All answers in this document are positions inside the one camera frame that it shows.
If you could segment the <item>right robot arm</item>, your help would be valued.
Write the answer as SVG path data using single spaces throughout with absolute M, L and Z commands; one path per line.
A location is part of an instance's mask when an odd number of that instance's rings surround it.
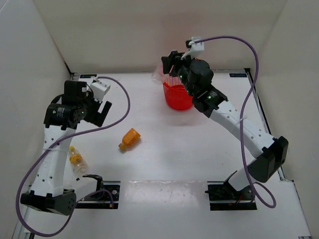
M 224 182 L 224 194 L 237 198 L 250 183 L 265 183 L 286 161 L 289 142 L 263 132 L 240 116 L 228 98 L 212 85 L 213 71 L 204 60 L 172 51 L 161 58 L 164 74 L 179 77 L 194 107 L 236 137 L 253 161 Z

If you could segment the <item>clear bottle blue cap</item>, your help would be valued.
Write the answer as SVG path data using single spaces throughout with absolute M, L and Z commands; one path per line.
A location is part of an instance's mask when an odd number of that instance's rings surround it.
M 159 63 L 152 73 L 152 81 L 158 85 L 162 85 L 168 77 L 169 74 L 163 73 L 163 64 Z

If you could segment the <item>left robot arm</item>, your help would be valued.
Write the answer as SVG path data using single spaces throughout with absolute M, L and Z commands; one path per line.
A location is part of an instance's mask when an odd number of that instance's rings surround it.
M 65 81 L 64 93 L 55 97 L 46 110 L 43 144 L 46 155 L 30 191 L 21 195 L 21 204 L 37 211 L 70 215 L 76 194 L 73 189 L 64 188 L 63 177 L 71 139 L 57 143 L 54 149 L 49 147 L 58 139 L 75 133 L 82 120 L 101 127 L 112 106 L 111 102 L 106 102 L 100 109 L 109 89 L 110 84 L 97 80 L 90 85 L 83 81 Z

